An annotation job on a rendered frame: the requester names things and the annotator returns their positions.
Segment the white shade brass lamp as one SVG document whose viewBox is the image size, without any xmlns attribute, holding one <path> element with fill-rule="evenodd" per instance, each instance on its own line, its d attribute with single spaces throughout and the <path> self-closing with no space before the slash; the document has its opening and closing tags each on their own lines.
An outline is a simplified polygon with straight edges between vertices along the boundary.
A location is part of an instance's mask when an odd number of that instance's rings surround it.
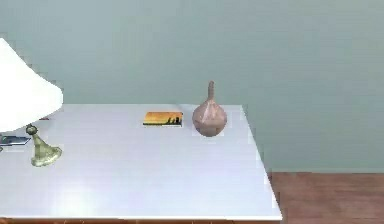
<svg viewBox="0 0 384 224">
<path fill-rule="evenodd" d="M 34 122 L 58 111 L 63 101 L 62 90 L 38 75 L 0 38 L 0 151 L 6 142 L 4 132 L 25 128 L 34 142 L 31 164 L 43 167 L 56 162 L 62 149 L 40 138 Z"/>
</svg>

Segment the brown round vase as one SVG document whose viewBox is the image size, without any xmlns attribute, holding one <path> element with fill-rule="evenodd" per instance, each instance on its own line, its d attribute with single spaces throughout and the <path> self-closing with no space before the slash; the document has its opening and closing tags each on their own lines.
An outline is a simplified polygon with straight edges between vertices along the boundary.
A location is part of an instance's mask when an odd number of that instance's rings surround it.
<svg viewBox="0 0 384 224">
<path fill-rule="evenodd" d="M 214 94 L 215 83 L 210 81 L 207 99 L 193 111 L 192 115 L 195 129 L 205 137 L 217 136 L 227 124 L 227 113 L 215 101 Z"/>
</svg>

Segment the orange book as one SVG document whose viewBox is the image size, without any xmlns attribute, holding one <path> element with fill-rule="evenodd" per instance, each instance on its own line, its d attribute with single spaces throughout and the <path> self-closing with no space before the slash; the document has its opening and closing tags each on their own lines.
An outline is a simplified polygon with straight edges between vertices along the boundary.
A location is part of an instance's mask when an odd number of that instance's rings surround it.
<svg viewBox="0 0 384 224">
<path fill-rule="evenodd" d="M 147 112 L 143 124 L 146 126 L 181 126 L 182 112 Z"/>
</svg>

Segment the white top table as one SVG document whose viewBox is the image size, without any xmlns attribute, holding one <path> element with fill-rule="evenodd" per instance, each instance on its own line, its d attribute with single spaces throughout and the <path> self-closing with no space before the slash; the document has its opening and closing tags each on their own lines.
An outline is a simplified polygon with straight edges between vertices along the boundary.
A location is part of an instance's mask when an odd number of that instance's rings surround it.
<svg viewBox="0 0 384 224">
<path fill-rule="evenodd" d="M 0 153 L 0 216 L 279 221 L 282 218 L 244 110 L 228 105 L 216 137 L 194 128 L 146 127 L 149 105 L 67 104 L 40 136 L 62 149 L 52 165 L 31 164 L 33 146 Z"/>
</svg>

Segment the dark blue flat object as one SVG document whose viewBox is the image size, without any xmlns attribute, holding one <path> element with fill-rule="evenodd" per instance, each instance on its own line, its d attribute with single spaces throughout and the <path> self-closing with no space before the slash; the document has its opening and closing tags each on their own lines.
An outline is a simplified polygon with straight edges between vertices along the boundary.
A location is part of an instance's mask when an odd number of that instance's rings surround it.
<svg viewBox="0 0 384 224">
<path fill-rule="evenodd" d="M 29 137 L 25 136 L 0 136 L 0 146 L 13 146 L 13 145 L 25 145 L 30 140 Z"/>
</svg>

